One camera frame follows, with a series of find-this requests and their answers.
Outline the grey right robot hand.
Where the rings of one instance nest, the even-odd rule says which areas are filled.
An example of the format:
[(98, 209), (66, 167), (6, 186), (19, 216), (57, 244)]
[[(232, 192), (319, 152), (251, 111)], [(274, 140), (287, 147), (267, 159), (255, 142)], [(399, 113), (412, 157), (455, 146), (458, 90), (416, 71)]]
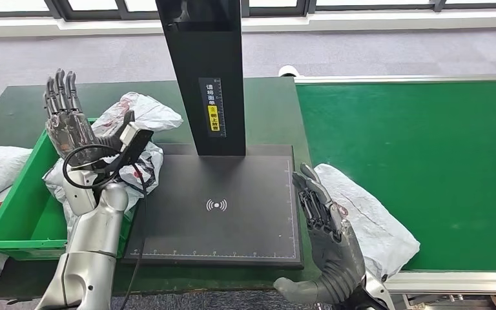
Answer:
[(366, 267), (356, 234), (341, 206), (332, 199), (310, 165), (301, 163), (300, 170), (292, 173), (292, 181), (320, 276), (300, 282), (281, 277), (274, 281), (273, 287), (290, 302), (341, 304), (365, 276)]

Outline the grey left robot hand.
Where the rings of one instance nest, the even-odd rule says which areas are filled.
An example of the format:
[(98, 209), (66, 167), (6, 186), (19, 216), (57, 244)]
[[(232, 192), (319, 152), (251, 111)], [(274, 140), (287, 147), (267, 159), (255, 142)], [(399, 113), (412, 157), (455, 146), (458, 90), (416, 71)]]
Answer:
[[(43, 100), (47, 114), (46, 132), (61, 158), (66, 158), (79, 147), (93, 145), (71, 156), (69, 164), (73, 167), (116, 155), (123, 146), (119, 137), (126, 125), (135, 120), (134, 112), (127, 110), (117, 129), (110, 134), (97, 136), (83, 113), (76, 88), (76, 73), (65, 72), (62, 68), (58, 68), (55, 76), (47, 79)], [(95, 145), (107, 148), (96, 148)]]

